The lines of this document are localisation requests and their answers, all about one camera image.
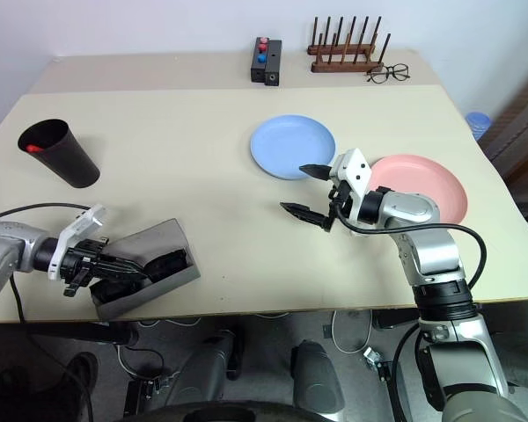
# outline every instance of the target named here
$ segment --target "floor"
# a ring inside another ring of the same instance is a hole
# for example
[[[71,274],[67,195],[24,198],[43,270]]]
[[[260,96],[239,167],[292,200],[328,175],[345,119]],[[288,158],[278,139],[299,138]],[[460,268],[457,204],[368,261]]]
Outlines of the floor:
[[[500,310],[496,312],[496,315],[501,314]],[[168,371],[173,371],[180,367],[195,345],[216,329],[241,324],[246,331],[243,374],[237,381],[227,382],[224,399],[266,400],[289,404],[292,394],[291,347],[298,345],[303,339],[313,339],[325,347],[341,380],[347,403],[346,420],[392,420],[385,385],[365,366],[361,354],[340,353],[334,348],[330,338],[324,338],[323,325],[330,324],[331,315],[331,312],[301,312],[277,319],[258,316],[205,317],[191,328],[162,321],[151,328],[138,327],[140,339],[136,346],[150,347],[161,352],[165,356]],[[496,315],[495,320],[491,316],[491,325],[497,324]],[[352,349],[363,342],[369,318],[368,311],[341,312],[337,316],[335,334],[342,348]],[[372,330],[370,345],[389,360],[406,329],[407,326],[385,331]],[[40,337],[39,340],[65,362],[79,351],[87,350],[96,354],[99,359],[99,379],[92,395],[95,419],[111,421],[121,418],[129,377],[119,366],[112,346],[45,337]],[[150,353],[128,352],[126,357],[128,363],[136,369],[158,364]],[[13,364],[29,369],[36,389],[54,384],[60,376],[60,372],[50,365],[47,358],[26,343],[19,330],[0,325],[0,371]],[[412,420],[441,420],[440,414],[429,407],[424,397],[421,379],[414,364],[412,342],[404,349],[401,366]],[[513,399],[528,416],[528,389],[517,388]]]

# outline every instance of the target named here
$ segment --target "red object in cup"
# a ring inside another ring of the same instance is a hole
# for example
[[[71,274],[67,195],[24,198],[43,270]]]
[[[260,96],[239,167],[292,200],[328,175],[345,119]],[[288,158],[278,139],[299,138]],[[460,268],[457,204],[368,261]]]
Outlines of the red object in cup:
[[[37,145],[27,145],[26,146],[26,151],[29,152],[29,153],[33,153],[33,152],[41,152],[43,150],[42,147],[38,147]]]

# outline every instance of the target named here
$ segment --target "white wall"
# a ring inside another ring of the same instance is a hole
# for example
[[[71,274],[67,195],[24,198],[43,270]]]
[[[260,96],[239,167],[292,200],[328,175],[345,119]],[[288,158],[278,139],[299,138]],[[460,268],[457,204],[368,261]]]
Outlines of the white wall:
[[[296,50],[328,14],[382,15],[390,47],[418,50],[462,113],[497,115],[528,78],[528,0],[0,0],[0,121],[56,55],[239,50],[257,34]]]

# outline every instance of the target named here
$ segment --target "table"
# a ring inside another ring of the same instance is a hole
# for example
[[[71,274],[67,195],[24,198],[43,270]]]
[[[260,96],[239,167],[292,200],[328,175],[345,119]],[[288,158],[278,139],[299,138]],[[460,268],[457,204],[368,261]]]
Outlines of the table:
[[[0,211],[50,200],[99,202],[108,215],[97,235],[112,239],[178,218],[201,278],[121,319],[411,306],[413,294],[388,236],[351,236],[340,224],[327,234],[278,205],[293,201],[327,211],[330,184],[272,178],[250,156],[250,135],[261,122],[298,113],[325,124],[338,152],[359,147],[370,164],[382,156],[411,153],[451,170],[469,200],[463,223],[488,244],[488,266],[473,291],[475,300],[528,299],[528,224],[436,78],[426,84],[417,79],[310,88],[290,86],[289,74],[286,69],[286,84],[279,89],[260,84],[154,89],[137,83],[134,91],[119,91],[119,85],[85,91],[86,84],[73,82],[81,84],[73,91],[82,92],[61,92],[51,83],[49,92],[56,93],[25,95],[0,126]],[[103,79],[114,84],[109,74]],[[47,91],[46,86],[41,81],[33,92]],[[18,136],[26,127],[52,117],[69,122],[100,168],[95,185],[71,188],[18,150]],[[75,214],[46,209],[12,220],[56,235]],[[471,277],[477,245],[453,235]],[[86,289],[67,298],[64,285],[44,273],[20,273],[17,279],[28,320],[97,319]],[[0,322],[8,321],[17,321],[17,314],[5,288]]]

